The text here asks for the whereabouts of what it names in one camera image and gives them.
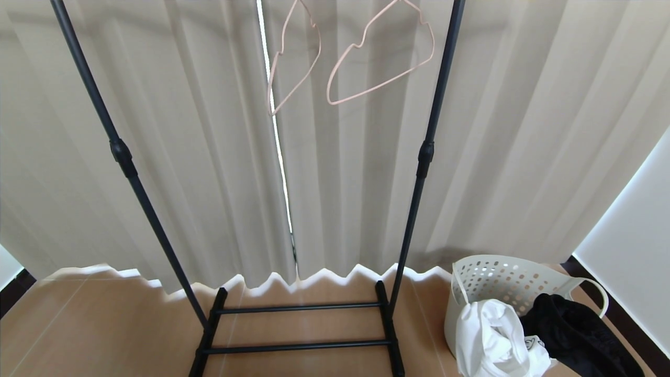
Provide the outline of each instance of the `laundry basket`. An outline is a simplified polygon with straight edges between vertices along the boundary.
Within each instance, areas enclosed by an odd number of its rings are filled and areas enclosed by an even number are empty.
[[[572,300],[570,292],[585,281],[595,285],[602,294],[600,318],[603,318],[609,305],[607,293],[591,279],[573,278],[542,264],[509,256],[476,255],[458,260],[454,263],[444,321],[449,349],[455,352],[456,320],[466,304],[498,299],[514,307],[518,316],[523,316],[541,293],[560,294]]]

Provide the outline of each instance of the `clothes hanger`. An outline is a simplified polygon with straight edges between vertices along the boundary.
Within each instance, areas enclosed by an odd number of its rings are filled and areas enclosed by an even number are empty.
[[[310,66],[310,69],[307,71],[305,76],[296,84],[296,86],[289,92],[289,94],[280,102],[277,107],[275,108],[274,111],[272,111],[271,105],[270,105],[270,92],[272,89],[272,82],[275,80],[275,71],[277,69],[277,60],[280,56],[284,55],[284,36],[286,35],[286,26],[289,24],[289,19],[291,19],[291,15],[293,14],[293,10],[295,9],[295,6],[297,5],[297,2],[300,2],[302,6],[305,8],[305,11],[307,11],[307,15],[310,17],[310,26],[314,29],[316,29],[316,33],[319,36],[319,52],[316,54],[316,58],[314,58],[314,61],[312,62],[312,65]],[[286,20],[284,21],[284,27],[281,29],[281,49],[280,51],[277,51],[275,53],[275,57],[272,59],[272,67],[270,68],[270,77],[268,78],[267,81],[267,112],[270,115],[275,115],[281,106],[286,102],[286,100],[289,99],[293,95],[293,92],[297,90],[297,88],[305,81],[307,80],[307,77],[312,73],[312,69],[314,68],[314,65],[316,64],[316,61],[319,60],[319,56],[321,56],[321,31],[319,30],[319,27],[316,25],[316,23],[312,19],[312,12],[310,12],[310,9],[307,8],[307,5],[303,2],[303,0],[295,0],[293,2],[293,5],[291,5],[291,10],[289,10],[289,14],[286,15]]]
[[[430,56],[428,57],[428,59],[424,60],[423,62],[420,62],[419,64],[417,64],[417,65],[415,65],[414,67],[412,67],[412,68],[406,70],[405,72],[402,72],[401,74],[397,75],[396,77],[390,78],[389,80],[386,80],[385,82],[383,82],[383,83],[381,83],[381,84],[375,85],[374,87],[372,87],[372,88],[370,88],[370,89],[367,89],[367,90],[362,91],[362,92],[360,92],[360,93],[358,93],[358,94],[349,96],[349,97],[347,97],[347,98],[339,99],[339,100],[337,100],[337,101],[332,101],[332,100],[330,99],[330,85],[332,84],[333,78],[335,77],[335,74],[337,73],[337,70],[340,68],[340,65],[342,64],[342,61],[344,61],[344,59],[345,59],[346,56],[349,54],[349,52],[351,51],[352,48],[355,47],[355,48],[359,49],[359,48],[363,47],[363,45],[365,44],[365,37],[366,37],[366,35],[367,35],[368,29],[370,28],[370,25],[372,25],[373,22],[375,22],[378,18],[380,18],[380,16],[381,16],[382,14],[386,13],[386,11],[388,11],[392,6],[394,6],[396,3],[400,3],[400,2],[403,2],[403,3],[407,4],[407,5],[409,5],[410,7],[414,8],[414,10],[416,10],[417,12],[419,12],[419,24],[421,24],[421,25],[427,25],[427,26],[428,26],[428,30],[430,31],[430,38],[433,40],[433,50],[431,51]],[[328,100],[328,103],[331,104],[331,105],[339,105],[339,104],[341,104],[341,103],[343,103],[343,102],[347,102],[347,101],[349,101],[350,99],[354,99],[354,98],[360,97],[360,96],[362,96],[362,95],[366,95],[366,94],[368,94],[368,93],[370,93],[370,92],[372,92],[372,91],[375,91],[375,90],[377,90],[377,89],[383,87],[384,85],[389,84],[389,83],[391,83],[392,81],[397,80],[398,78],[401,78],[402,76],[405,76],[406,74],[412,72],[412,71],[415,70],[416,68],[419,68],[420,66],[422,66],[422,65],[424,65],[424,64],[426,64],[426,63],[428,63],[428,62],[433,58],[433,55],[434,55],[434,54],[435,54],[435,36],[433,35],[433,28],[430,27],[430,23],[429,23],[428,21],[424,21],[424,20],[423,20],[423,12],[420,10],[420,8],[418,8],[416,5],[414,5],[414,4],[413,4],[412,2],[410,2],[409,0],[393,0],[393,1],[390,2],[386,7],[384,7],[384,9],[382,9],[381,11],[379,11],[379,13],[377,13],[377,14],[376,14],[376,15],[375,15],[375,16],[368,22],[367,25],[365,25],[365,29],[363,29],[363,38],[362,38],[362,40],[360,41],[360,44],[352,43],[351,45],[349,45],[349,47],[347,47],[346,50],[344,51],[344,53],[340,56],[340,59],[339,59],[339,60],[337,61],[337,63],[335,64],[335,67],[333,67],[333,70],[332,70],[332,72],[330,73],[330,78],[328,79],[328,86],[326,87],[326,98],[327,98],[327,100]]]

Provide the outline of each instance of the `black cloth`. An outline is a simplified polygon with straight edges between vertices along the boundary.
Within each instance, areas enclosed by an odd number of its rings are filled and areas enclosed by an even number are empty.
[[[526,336],[537,335],[552,358],[580,376],[645,375],[605,322],[583,304],[543,293],[521,324]]]

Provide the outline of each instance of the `black garment rack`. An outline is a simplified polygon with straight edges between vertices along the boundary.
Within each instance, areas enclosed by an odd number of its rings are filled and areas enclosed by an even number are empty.
[[[377,293],[377,301],[369,303],[338,303],[338,304],[324,304],[324,305],[302,305],[302,306],[283,306],[283,307],[252,307],[252,308],[239,308],[239,309],[223,309],[224,302],[226,300],[227,292],[222,287],[219,288],[216,298],[214,300],[214,305],[210,310],[209,318],[205,316],[204,311],[198,303],[193,290],[186,278],[184,269],[179,263],[177,256],[172,250],[170,241],[168,240],[165,231],[161,225],[156,212],[153,210],[151,201],[147,196],[142,182],[140,181],[135,165],[133,164],[133,156],[130,153],[130,150],[125,145],[123,140],[119,137],[116,128],[112,122],[107,108],[105,107],[105,102],[103,101],[98,87],[93,79],[93,74],[91,73],[86,58],[84,57],[84,52],[82,51],[79,41],[77,39],[76,32],[72,27],[72,22],[70,21],[70,16],[65,8],[63,0],[51,0],[51,4],[54,8],[56,18],[65,37],[65,41],[68,44],[70,52],[74,62],[79,70],[79,74],[84,82],[84,86],[88,91],[88,95],[93,102],[98,116],[100,117],[100,122],[103,124],[103,127],[109,137],[109,145],[111,147],[112,155],[116,162],[119,163],[123,174],[128,178],[130,185],[135,191],[137,200],[142,206],[151,227],[153,228],[158,241],[165,252],[165,256],[170,261],[170,265],[174,270],[174,273],[179,280],[179,283],[184,288],[186,297],[190,301],[190,304],[193,306],[193,310],[196,312],[200,323],[202,324],[203,332],[202,339],[200,340],[200,345],[195,353],[195,358],[189,373],[189,376],[202,376],[205,365],[207,363],[207,357],[209,355],[216,354],[246,354],[251,352],[275,352],[275,351],[295,351],[301,349],[322,349],[322,348],[341,348],[341,347],[366,347],[366,346],[381,346],[385,345],[389,351],[389,357],[391,359],[391,371],[393,372],[394,377],[401,377],[405,375],[405,369],[403,367],[403,360],[400,355],[400,348],[398,346],[398,339],[395,335],[395,328],[393,327],[393,311],[395,309],[395,304],[398,299],[398,293],[400,291],[400,283],[403,278],[403,271],[405,269],[405,262],[407,261],[407,253],[409,251],[409,242],[412,238],[412,232],[414,230],[414,223],[417,217],[417,212],[419,210],[419,202],[421,200],[421,192],[423,191],[423,184],[425,178],[428,175],[428,167],[430,162],[433,160],[434,152],[434,139],[435,139],[435,130],[438,126],[438,119],[440,117],[440,109],[442,108],[442,100],[444,99],[444,92],[447,86],[447,79],[449,77],[449,71],[451,69],[452,60],[454,58],[454,51],[456,49],[456,40],[458,38],[458,30],[460,29],[461,18],[463,16],[463,8],[465,6],[465,0],[455,0],[452,8],[451,18],[449,22],[449,29],[447,32],[446,45],[444,47],[444,53],[442,55],[442,65],[440,66],[440,73],[438,74],[438,81],[435,85],[435,95],[433,97],[433,105],[430,111],[430,118],[428,120],[428,127],[426,130],[425,139],[419,150],[419,164],[417,167],[417,178],[414,184],[414,192],[412,194],[412,200],[409,207],[409,214],[407,216],[407,225],[405,227],[405,236],[403,238],[403,245],[400,251],[400,258],[398,261],[398,269],[395,275],[395,281],[393,283],[393,290],[391,293],[391,300],[387,300],[386,288],[384,282],[378,281],[375,284],[375,291]],[[325,310],[325,309],[351,309],[351,308],[368,308],[368,307],[378,307],[381,314],[381,321],[384,328],[384,339],[376,340],[357,340],[357,341],[333,341],[326,343],[299,343],[299,344],[277,344],[277,345],[259,345],[259,346],[248,346],[248,347],[216,347],[212,346],[212,341],[214,339],[214,332],[218,326],[218,321],[221,315],[227,314],[241,314],[241,313],[262,313],[262,312],[280,312],[280,311],[307,311],[307,310]]]

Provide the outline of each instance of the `beige curtain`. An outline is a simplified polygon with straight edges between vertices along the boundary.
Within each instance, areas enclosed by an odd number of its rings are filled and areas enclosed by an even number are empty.
[[[255,1],[66,5],[191,281],[293,281]],[[0,242],[38,278],[109,263],[179,289],[48,1],[0,3],[0,72]]]
[[[306,2],[323,51],[277,115],[299,272],[382,272],[398,258],[452,4],[415,1],[438,41],[429,64],[332,107],[331,68],[388,1]],[[271,52],[291,3],[263,1]],[[667,1],[468,0],[409,266],[478,252],[566,260],[670,124],[669,25]],[[278,98],[318,49],[299,7],[287,41]],[[342,65],[333,96],[429,53],[427,29],[400,2]]]

